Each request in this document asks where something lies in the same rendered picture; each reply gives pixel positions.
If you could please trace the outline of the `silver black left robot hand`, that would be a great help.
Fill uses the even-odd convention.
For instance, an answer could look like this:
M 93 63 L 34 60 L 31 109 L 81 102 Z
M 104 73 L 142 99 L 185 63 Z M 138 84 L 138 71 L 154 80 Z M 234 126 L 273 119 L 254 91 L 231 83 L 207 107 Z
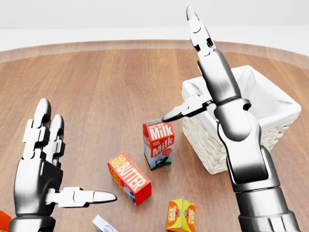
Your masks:
M 57 114 L 51 119 L 51 104 L 42 98 L 34 118 L 27 122 L 19 161 L 14 202 L 17 216 L 50 216 L 55 204 L 63 208 L 88 207 L 91 203 L 117 200 L 107 191 L 82 190 L 80 187 L 60 189 L 63 170 L 59 158 L 64 155 L 64 119 Z

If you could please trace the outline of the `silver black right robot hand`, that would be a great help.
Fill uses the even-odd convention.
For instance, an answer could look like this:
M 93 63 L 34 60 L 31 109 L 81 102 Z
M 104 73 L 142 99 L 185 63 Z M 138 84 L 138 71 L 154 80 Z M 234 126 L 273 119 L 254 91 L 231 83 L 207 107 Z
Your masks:
M 250 104 L 236 101 L 241 99 L 241 92 L 230 66 L 191 6 L 187 7 L 186 15 L 190 39 L 199 57 L 199 69 L 216 104 L 215 116 L 222 125 L 245 125 L 247 118 L 243 107 Z

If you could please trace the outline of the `white woven basket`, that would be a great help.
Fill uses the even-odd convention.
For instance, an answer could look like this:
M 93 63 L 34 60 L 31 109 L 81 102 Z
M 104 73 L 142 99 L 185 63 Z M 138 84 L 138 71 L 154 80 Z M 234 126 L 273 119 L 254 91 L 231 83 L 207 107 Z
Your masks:
M 261 144 L 271 150 L 298 118 L 301 106 L 251 66 L 232 68 L 241 95 L 251 102 L 249 112 L 262 129 Z M 227 170 L 226 150 L 217 134 L 215 105 L 205 112 L 183 118 L 183 132 L 210 174 Z

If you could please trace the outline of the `orange red tin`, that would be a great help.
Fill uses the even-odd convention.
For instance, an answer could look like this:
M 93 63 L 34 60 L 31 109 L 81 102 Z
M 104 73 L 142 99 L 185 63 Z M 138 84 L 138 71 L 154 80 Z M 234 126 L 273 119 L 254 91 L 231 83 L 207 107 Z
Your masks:
M 0 232 L 9 232 L 11 217 L 0 210 Z

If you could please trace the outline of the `white blue box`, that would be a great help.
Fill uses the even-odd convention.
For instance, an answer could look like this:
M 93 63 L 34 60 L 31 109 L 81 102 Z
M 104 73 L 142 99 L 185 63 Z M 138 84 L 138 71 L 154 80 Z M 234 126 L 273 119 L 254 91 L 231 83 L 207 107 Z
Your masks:
M 119 232 L 99 215 L 96 215 L 96 217 L 92 220 L 92 223 L 99 232 Z

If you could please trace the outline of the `red white milk carton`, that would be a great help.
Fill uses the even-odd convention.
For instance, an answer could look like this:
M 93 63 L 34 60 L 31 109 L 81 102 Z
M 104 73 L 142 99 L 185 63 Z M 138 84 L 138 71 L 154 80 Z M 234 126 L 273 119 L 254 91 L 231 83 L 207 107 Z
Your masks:
M 143 124 L 144 155 L 151 170 L 171 165 L 174 131 L 170 122 L 156 119 Z

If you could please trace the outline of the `red orange butter box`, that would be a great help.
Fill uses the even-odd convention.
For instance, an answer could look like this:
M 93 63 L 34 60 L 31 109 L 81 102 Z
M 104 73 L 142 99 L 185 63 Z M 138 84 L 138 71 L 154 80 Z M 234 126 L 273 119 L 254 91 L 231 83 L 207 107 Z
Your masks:
M 112 158 L 108 167 L 114 181 L 135 205 L 152 194 L 151 181 L 125 152 Z

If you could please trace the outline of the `orange juice carton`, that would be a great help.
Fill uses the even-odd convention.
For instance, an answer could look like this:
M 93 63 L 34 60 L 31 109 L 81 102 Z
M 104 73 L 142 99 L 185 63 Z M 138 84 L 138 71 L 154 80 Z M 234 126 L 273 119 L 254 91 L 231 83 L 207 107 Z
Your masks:
M 166 232 L 195 232 L 196 206 L 180 198 L 169 202 Z

